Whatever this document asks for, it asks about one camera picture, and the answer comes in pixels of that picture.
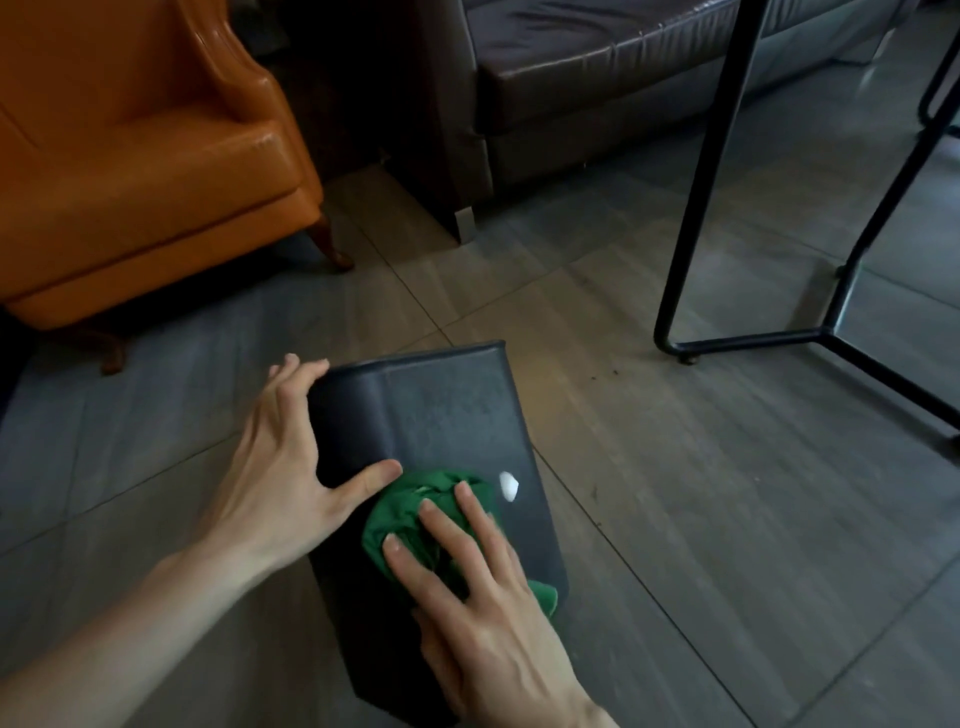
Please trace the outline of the black leather tablet case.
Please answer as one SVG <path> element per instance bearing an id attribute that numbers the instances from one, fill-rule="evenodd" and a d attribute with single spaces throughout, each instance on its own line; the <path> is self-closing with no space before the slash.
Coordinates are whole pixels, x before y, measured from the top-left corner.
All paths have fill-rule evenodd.
<path id="1" fill-rule="evenodd" d="M 527 577 L 555 587 L 569 577 L 502 341 L 382 357 L 331 369 L 307 395 L 318 442 L 317 477 L 340 486 L 394 459 L 409 471 L 466 471 L 520 483 L 499 523 Z M 458 722 L 427 666 L 411 607 L 365 553 L 361 506 L 309 554 L 357 698 L 412 728 Z"/>

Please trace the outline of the person's left hand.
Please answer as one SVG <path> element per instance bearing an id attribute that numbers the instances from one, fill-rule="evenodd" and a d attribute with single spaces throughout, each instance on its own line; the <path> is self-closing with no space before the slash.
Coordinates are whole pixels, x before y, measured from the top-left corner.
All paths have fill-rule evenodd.
<path id="1" fill-rule="evenodd" d="M 245 584 L 289 566 L 342 527 L 321 522 L 324 484 L 307 401 L 329 370 L 326 358 L 294 353 L 270 367 L 204 518 L 200 543 Z"/>

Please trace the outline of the person's right hand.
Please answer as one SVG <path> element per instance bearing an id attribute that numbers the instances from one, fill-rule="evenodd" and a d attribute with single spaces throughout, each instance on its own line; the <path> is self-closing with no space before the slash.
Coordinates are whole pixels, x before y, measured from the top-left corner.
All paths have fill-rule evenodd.
<path id="1" fill-rule="evenodd" d="M 457 484 L 455 497 L 476 498 L 466 482 Z M 437 620 L 452 617 L 457 602 L 465 607 L 466 625 L 457 628 L 457 636 L 469 708 L 452 709 L 459 718 L 474 728 L 576 728 L 584 702 L 594 700 L 529 588 L 517 553 L 518 587 L 462 601 L 396 535 L 386 537 L 382 550 L 416 607 Z"/>

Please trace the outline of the green cleaning cloth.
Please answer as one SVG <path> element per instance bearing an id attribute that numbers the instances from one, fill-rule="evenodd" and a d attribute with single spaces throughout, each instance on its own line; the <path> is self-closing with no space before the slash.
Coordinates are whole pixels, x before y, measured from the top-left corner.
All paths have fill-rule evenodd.
<path id="1" fill-rule="evenodd" d="M 470 486 L 488 515 L 499 523 L 500 505 L 510 502 L 503 499 L 498 478 L 491 483 L 469 471 L 444 468 L 405 471 L 378 494 L 366 518 L 361 534 L 361 546 L 390 584 L 397 598 L 408 606 L 414 605 L 414 599 L 395 576 L 383 554 L 382 543 L 391 534 L 459 600 L 464 601 L 469 596 L 459 567 L 422 525 L 418 515 L 421 502 L 429 500 L 437 504 L 461 528 L 470 531 L 466 518 L 461 515 L 456 503 L 455 488 L 460 482 Z"/>

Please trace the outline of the person's left forearm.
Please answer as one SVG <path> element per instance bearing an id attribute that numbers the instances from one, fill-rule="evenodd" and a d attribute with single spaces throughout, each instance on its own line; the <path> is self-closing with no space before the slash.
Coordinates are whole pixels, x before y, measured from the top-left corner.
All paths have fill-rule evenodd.
<path id="1" fill-rule="evenodd" d="M 264 553 L 215 539 L 167 556 L 90 623 L 0 680 L 0 728 L 122 728 L 270 570 Z"/>

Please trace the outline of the black metal chair frame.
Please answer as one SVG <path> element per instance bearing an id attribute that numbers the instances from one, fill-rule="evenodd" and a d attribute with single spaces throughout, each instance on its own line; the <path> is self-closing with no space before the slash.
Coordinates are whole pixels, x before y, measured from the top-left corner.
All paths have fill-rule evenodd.
<path id="1" fill-rule="evenodd" d="M 954 66 L 957 58 L 960 56 L 960 28 L 954 35 L 953 40 L 950 42 L 949 46 L 946 49 L 945 54 L 942 57 L 942 60 L 938 64 L 934 74 L 932 75 L 929 84 L 926 89 L 923 91 L 918 102 L 918 123 L 920 127 L 925 130 L 930 126 L 933 121 L 933 114 L 931 113 L 931 104 L 934 101 L 937 93 L 941 90 L 941 87 L 947 78 L 949 71 Z"/>

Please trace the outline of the dark brown leather sofa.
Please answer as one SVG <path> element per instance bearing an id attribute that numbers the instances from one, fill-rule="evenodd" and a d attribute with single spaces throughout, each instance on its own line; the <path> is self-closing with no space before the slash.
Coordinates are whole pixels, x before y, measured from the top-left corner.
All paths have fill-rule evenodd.
<path id="1" fill-rule="evenodd" d="M 741 0 L 382 0 L 392 169 L 474 207 L 706 113 Z"/>

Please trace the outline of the black metal table frame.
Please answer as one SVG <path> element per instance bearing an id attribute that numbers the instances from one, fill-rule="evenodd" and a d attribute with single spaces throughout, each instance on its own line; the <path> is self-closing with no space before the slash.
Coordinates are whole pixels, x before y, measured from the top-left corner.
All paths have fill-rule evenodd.
<path id="1" fill-rule="evenodd" d="M 960 140 L 960 126 L 954 125 L 954 118 L 960 114 L 960 75 L 933 113 L 931 124 L 918 132 L 915 146 L 871 214 L 846 260 L 834 272 L 833 293 L 822 314 L 822 320 L 817 325 L 806 329 L 770 331 L 684 343 L 676 343 L 671 339 L 671 329 L 714 195 L 718 171 L 738 117 L 772 2 L 773 0 L 739 2 L 654 322 L 654 346 L 664 355 L 676 358 L 683 366 L 696 365 L 704 356 L 787 346 L 819 346 L 953 429 L 956 434 L 949 440 L 950 452 L 960 456 L 960 408 L 886 366 L 840 334 L 862 263 L 868 252 L 927 166 L 938 144 L 946 137 Z"/>

